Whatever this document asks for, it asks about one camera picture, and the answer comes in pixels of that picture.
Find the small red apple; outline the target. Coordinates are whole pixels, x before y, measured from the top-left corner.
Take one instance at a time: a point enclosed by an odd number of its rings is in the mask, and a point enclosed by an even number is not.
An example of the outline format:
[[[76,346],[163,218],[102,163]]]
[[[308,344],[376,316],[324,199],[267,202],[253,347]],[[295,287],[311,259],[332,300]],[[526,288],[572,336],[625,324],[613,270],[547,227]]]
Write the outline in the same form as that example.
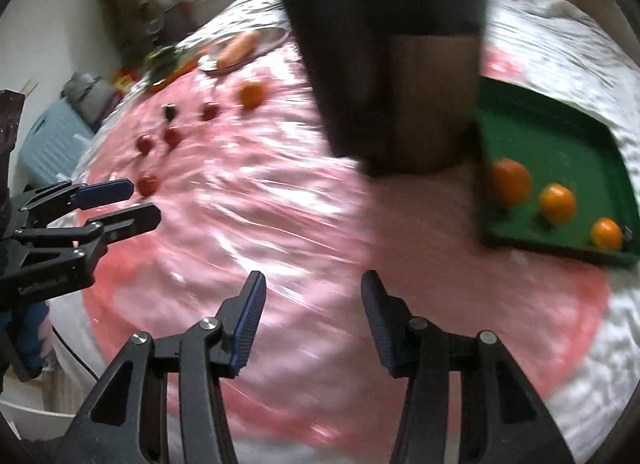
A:
[[[169,126],[163,132],[163,139],[171,149],[174,149],[183,140],[183,133],[178,127]]]

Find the orange mandarin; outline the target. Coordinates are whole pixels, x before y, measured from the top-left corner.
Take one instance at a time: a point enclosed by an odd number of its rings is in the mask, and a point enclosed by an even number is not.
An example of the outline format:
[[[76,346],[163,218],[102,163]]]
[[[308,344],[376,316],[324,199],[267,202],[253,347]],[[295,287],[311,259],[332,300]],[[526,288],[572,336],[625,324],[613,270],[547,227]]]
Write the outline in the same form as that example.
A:
[[[265,80],[246,80],[240,84],[236,98],[244,110],[253,110],[262,105],[268,96]]]

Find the blue suitcase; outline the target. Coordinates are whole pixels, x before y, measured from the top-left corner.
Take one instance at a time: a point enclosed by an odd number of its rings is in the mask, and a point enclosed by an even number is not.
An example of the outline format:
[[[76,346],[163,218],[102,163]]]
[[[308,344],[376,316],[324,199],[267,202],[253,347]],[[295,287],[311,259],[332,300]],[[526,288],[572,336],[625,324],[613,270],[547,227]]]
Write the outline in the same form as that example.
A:
[[[18,164],[32,187],[72,179],[94,137],[94,131],[64,98],[53,103],[30,128],[18,153]]]

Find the grey bag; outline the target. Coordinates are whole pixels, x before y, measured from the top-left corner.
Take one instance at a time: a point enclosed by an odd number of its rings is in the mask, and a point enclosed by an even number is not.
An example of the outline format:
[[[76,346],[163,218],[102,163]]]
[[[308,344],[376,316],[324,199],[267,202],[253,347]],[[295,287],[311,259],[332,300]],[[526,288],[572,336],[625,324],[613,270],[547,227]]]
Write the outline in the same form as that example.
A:
[[[93,76],[90,72],[74,72],[64,84],[61,98],[96,131],[122,101],[122,94],[100,76]]]

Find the dark plum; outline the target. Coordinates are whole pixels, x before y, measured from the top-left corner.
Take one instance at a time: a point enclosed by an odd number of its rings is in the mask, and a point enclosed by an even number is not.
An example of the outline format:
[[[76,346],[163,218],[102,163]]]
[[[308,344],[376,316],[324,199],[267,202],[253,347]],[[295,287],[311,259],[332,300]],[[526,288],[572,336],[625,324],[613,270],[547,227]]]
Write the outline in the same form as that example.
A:
[[[163,115],[168,123],[171,123],[178,116],[178,107],[175,104],[166,104],[163,106]]]

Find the pink plastic sheet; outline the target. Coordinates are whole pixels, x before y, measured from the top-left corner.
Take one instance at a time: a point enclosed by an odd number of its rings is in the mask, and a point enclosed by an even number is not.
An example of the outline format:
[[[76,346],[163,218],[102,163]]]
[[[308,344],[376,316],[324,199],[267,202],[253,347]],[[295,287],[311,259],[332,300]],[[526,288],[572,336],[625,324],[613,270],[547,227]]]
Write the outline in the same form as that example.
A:
[[[253,110],[236,98],[246,80],[268,83]],[[215,119],[201,120],[205,102],[219,104]],[[405,386],[378,362],[360,298],[368,270],[445,331],[495,332],[541,395],[582,363],[608,309],[602,269],[480,245],[472,165],[370,179],[332,156],[294,44],[221,82],[190,72],[110,125],[89,181],[154,173],[162,220],[100,261],[84,293],[96,346],[111,359],[134,332],[182,333],[264,273],[247,367],[224,384],[236,438],[388,459]],[[169,126],[183,133],[174,149]],[[146,156],[140,135],[155,141]]]

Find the green leafy vegetable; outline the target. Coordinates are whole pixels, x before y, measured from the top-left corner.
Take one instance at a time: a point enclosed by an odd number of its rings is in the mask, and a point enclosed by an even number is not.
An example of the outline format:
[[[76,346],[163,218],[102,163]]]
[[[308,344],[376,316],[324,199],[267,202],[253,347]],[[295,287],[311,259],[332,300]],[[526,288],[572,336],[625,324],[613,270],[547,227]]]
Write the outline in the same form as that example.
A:
[[[176,47],[162,46],[145,57],[144,66],[149,72],[151,82],[156,83],[175,72],[177,62]]]

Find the orange rimmed plate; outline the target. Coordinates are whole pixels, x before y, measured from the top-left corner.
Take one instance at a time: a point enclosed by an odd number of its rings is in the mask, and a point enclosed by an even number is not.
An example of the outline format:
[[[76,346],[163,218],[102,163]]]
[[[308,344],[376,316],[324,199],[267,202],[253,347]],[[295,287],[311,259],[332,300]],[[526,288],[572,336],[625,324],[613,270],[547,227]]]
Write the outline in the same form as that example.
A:
[[[171,74],[167,75],[165,78],[157,81],[151,81],[146,87],[146,91],[149,93],[157,93],[162,91],[169,86],[171,83],[179,79],[180,77],[189,74],[192,70],[198,66],[198,60],[194,58],[193,60],[188,60],[186,64],[177,67]]]

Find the hanging brown clothes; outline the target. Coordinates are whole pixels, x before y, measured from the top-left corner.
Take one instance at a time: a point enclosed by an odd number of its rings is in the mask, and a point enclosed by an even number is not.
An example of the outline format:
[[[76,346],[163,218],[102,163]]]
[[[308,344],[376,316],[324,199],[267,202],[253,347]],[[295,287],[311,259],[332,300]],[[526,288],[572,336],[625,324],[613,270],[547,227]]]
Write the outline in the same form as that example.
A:
[[[154,18],[151,0],[99,0],[107,34],[116,46],[122,66],[138,68],[152,50],[149,23]]]

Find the mandarin in tray right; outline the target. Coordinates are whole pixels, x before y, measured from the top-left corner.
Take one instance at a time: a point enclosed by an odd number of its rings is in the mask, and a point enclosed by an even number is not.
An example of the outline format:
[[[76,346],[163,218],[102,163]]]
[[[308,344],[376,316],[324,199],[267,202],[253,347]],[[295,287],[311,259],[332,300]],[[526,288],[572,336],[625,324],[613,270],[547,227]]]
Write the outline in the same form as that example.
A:
[[[624,243],[622,229],[610,218],[600,218],[593,224],[590,239],[594,247],[604,251],[621,250]]]

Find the carrot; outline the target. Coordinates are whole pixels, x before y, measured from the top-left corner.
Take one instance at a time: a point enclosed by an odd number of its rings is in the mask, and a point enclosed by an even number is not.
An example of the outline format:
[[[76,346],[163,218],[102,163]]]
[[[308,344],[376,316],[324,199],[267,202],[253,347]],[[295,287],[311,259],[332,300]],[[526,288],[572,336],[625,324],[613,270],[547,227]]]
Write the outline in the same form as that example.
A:
[[[249,56],[256,49],[259,42],[259,32],[244,31],[234,36],[218,53],[216,66],[227,68]]]

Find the mandarin in tray left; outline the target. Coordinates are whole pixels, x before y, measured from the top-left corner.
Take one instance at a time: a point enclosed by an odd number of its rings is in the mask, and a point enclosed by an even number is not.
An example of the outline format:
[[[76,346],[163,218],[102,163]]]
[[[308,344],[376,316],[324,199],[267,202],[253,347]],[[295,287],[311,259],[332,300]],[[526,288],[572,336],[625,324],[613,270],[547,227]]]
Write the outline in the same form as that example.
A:
[[[533,179],[529,170],[510,158],[491,164],[490,176],[497,201],[506,208],[524,204],[532,193]]]

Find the white patterned plate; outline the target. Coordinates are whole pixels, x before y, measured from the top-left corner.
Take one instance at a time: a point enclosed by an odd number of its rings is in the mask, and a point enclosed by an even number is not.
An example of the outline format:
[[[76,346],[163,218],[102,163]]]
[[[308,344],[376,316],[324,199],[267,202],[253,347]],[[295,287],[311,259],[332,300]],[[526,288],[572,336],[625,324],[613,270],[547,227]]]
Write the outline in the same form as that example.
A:
[[[290,32],[279,26],[225,34],[206,44],[196,66],[207,75],[227,75],[277,49],[289,36]]]

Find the green tray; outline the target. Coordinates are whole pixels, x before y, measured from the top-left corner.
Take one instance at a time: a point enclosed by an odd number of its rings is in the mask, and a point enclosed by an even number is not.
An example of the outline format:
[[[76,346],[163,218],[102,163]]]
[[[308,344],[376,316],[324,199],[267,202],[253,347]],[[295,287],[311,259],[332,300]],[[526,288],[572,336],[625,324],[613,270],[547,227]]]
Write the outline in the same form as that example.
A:
[[[476,102],[483,158],[510,158],[533,179],[532,195],[505,209],[483,187],[477,221],[485,244],[509,246],[597,265],[629,267],[639,260],[639,210],[630,173],[608,126],[544,94],[484,77]],[[555,227],[539,211],[538,195],[550,183],[571,190],[577,215]],[[598,250],[590,231],[600,218],[622,229],[621,250]]]

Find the wooden headboard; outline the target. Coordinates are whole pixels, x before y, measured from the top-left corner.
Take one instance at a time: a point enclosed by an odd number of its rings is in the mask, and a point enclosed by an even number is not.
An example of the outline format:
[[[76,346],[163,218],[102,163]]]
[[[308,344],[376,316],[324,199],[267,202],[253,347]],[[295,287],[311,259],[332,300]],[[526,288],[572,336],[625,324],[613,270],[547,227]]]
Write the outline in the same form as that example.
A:
[[[639,64],[639,40],[615,0],[570,0],[570,3],[595,20],[620,49]]]

